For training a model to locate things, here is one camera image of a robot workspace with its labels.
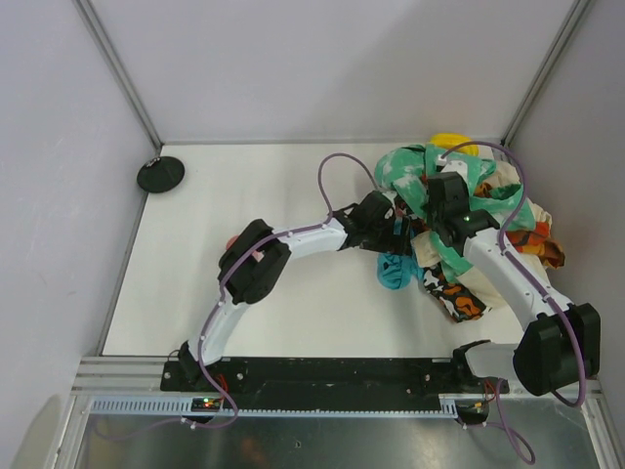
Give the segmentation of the green tie-dye cloth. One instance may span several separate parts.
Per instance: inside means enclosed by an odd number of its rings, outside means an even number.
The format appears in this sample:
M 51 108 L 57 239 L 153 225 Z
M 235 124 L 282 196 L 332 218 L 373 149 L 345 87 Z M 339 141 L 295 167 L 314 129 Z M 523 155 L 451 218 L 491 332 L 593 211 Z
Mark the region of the green tie-dye cloth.
M 426 181 L 437 172 L 437 159 L 441 155 L 443 149 L 433 144 L 394 149 L 377 162 L 374 178 L 382 189 L 396 192 L 418 219 L 425 220 L 429 202 Z M 478 194 L 478 188 L 495 176 L 498 170 L 495 160 L 463 152 L 453 152 L 448 159 L 467 165 L 469 204 L 473 211 L 483 209 L 499 224 L 503 224 L 511 213 L 518 210 L 506 227 L 508 231 L 532 230 L 536 227 L 529 202 L 521 197 L 523 184 L 517 179 L 500 186 L 493 185 L 486 196 Z M 429 239 L 440 257 L 438 262 L 442 264 L 446 279 L 454 281 L 473 267 L 455 249 L 446 247 L 438 234 L 431 233 Z

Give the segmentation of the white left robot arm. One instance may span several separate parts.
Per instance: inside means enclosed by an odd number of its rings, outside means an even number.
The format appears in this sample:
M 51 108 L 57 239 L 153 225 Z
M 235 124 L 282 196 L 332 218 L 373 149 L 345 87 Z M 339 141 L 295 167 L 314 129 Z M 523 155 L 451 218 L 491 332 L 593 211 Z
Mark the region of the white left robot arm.
M 280 231 L 262 219 L 250 222 L 219 260 L 215 305 L 180 348 L 183 377 L 193 384 L 206 380 L 204 373 L 224 356 L 243 313 L 272 292 L 289 262 L 351 248 L 408 256 L 410 238 L 410 219 L 399 217 L 395 202 L 380 191 L 330 208 L 325 220 L 310 226 Z

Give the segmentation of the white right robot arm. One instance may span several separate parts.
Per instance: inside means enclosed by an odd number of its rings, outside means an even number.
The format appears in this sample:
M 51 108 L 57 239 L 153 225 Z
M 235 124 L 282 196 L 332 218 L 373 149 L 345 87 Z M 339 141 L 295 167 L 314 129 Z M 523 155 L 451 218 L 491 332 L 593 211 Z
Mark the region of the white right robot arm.
M 456 172 L 428 182 L 427 223 L 443 244 L 486 276 L 515 314 L 523 336 L 517 344 L 479 341 L 461 348 L 476 377 L 517 380 L 533 396 L 578 387 L 572 405 L 586 397 L 600 365 L 601 318 L 590 304 L 575 305 L 536 277 L 485 210 L 473 210 L 467 185 Z

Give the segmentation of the blue cloth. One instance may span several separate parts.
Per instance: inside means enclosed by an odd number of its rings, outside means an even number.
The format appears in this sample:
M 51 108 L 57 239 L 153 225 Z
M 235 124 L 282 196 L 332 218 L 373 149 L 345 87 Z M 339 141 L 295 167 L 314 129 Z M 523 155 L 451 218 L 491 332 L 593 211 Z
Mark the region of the blue cloth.
M 379 254 L 377 258 L 377 279 L 387 289 L 403 289 L 416 278 L 421 281 L 424 270 L 412 256 Z

